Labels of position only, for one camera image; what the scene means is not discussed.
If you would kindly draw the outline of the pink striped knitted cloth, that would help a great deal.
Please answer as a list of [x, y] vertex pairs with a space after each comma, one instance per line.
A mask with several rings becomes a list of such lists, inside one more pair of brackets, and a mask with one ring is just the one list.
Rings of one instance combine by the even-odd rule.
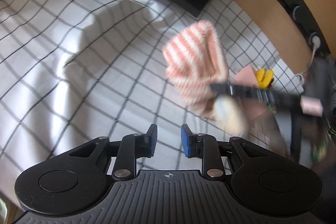
[[186, 106], [215, 120], [215, 93], [210, 85], [228, 80], [228, 64], [218, 34], [208, 20], [195, 22], [162, 49], [166, 75]]

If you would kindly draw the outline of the yellow plush toy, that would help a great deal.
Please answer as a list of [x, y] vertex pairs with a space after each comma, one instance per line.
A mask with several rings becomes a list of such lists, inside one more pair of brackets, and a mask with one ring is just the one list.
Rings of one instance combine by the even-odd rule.
[[256, 79], [260, 89], [270, 88], [272, 82], [274, 81], [274, 71], [260, 68], [256, 72]]

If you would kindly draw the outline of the pink cardboard box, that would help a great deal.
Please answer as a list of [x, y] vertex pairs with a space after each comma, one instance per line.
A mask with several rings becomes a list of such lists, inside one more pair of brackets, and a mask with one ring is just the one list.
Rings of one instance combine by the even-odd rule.
[[258, 101], [272, 111], [287, 110], [294, 114], [323, 116], [323, 106], [318, 98], [280, 92], [273, 90], [272, 85], [270, 88], [260, 89], [256, 79], [258, 70], [248, 65], [236, 74], [234, 86], [231, 88], [232, 95]]

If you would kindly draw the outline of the white grid tablecloth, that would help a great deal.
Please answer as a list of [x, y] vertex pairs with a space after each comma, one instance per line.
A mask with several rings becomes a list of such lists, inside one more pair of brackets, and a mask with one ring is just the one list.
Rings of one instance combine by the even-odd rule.
[[194, 22], [168, 0], [1, 0], [1, 193], [27, 168], [98, 136], [158, 126], [139, 168], [198, 169], [180, 126], [226, 140], [166, 78], [164, 45]]

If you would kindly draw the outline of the cream round pouch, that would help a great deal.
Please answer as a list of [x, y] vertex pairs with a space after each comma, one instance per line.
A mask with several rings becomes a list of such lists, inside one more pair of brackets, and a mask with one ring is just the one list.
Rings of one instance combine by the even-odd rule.
[[214, 102], [214, 114], [217, 126], [231, 136], [248, 133], [249, 124], [242, 107], [229, 96], [218, 96]]

